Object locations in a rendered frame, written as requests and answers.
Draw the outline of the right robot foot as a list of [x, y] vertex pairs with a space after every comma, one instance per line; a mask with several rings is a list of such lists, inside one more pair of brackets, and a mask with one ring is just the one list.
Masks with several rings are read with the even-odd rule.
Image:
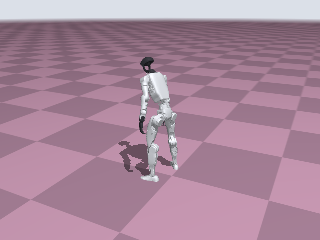
[[178, 164], [175, 163], [175, 165], [174, 165], [173, 161], [170, 162], [170, 165], [173, 167], [174, 170], [178, 170], [179, 169]]

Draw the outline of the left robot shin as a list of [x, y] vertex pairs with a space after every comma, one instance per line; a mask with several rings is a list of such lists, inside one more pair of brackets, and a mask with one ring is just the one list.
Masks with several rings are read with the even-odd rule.
[[158, 162], [158, 153], [157, 148], [154, 146], [151, 146], [150, 148], [147, 148], [147, 156], [148, 156], [148, 165], [149, 165], [149, 171], [150, 171], [150, 177], [154, 177], [156, 165]]

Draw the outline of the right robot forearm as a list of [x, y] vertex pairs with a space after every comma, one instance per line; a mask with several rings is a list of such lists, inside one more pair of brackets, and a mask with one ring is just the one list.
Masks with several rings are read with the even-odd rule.
[[170, 98], [165, 100], [164, 102], [167, 104], [168, 108], [170, 108]]

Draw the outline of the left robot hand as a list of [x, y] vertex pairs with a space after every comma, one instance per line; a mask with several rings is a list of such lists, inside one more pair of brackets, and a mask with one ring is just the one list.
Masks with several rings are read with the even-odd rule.
[[141, 119], [139, 119], [139, 130], [142, 134], [145, 134], [144, 131], [143, 131], [143, 122], [145, 122], [145, 117], [142, 116]]

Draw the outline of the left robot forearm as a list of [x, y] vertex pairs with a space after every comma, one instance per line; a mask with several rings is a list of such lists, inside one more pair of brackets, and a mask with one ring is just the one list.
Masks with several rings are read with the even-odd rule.
[[139, 115], [140, 119], [142, 118], [142, 116], [144, 116], [146, 119], [147, 108], [148, 108], [148, 103], [146, 102], [145, 95], [142, 95], [141, 96], [141, 111], [140, 111], [140, 115]]

